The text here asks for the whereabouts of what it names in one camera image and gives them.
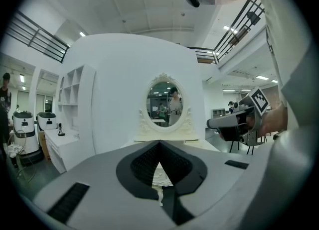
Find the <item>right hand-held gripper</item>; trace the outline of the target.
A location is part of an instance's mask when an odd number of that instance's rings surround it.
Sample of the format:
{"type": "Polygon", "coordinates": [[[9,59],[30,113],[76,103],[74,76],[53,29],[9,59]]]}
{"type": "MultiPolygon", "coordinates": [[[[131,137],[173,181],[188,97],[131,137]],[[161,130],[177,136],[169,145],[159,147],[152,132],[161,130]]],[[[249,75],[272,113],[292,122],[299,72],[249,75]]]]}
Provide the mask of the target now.
{"type": "Polygon", "coordinates": [[[216,129],[225,141],[238,141],[248,147],[261,145],[258,142],[262,116],[269,106],[259,87],[251,90],[243,99],[234,103],[234,111],[225,116],[207,120],[207,127],[216,129]]]}

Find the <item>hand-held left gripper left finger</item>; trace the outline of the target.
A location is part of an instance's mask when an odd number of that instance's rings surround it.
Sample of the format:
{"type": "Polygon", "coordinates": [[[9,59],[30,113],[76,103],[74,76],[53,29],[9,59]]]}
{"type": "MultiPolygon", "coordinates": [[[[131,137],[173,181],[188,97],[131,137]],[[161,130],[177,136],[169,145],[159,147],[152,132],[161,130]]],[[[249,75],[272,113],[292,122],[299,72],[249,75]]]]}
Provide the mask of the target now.
{"type": "Polygon", "coordinates": [[[120,184],[136,198],[159,197],[157,191],[152,188],[154,173],[160,162],[158,144],[158,140],[147,143],[122,158],[116,167],[120,184]]]}

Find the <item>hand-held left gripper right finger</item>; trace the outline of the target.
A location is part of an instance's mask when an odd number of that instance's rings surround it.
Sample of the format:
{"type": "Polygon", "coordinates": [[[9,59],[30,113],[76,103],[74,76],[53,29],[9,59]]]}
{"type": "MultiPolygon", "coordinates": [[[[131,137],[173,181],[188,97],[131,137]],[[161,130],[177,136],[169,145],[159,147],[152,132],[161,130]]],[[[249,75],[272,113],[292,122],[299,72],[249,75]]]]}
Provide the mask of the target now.
{"type": "Polygon", "coordinates": [[[207,177],[207,166],[200,158],[163,140],[159,141],[159,163],[178,196],[194,193],[207,177]]]}

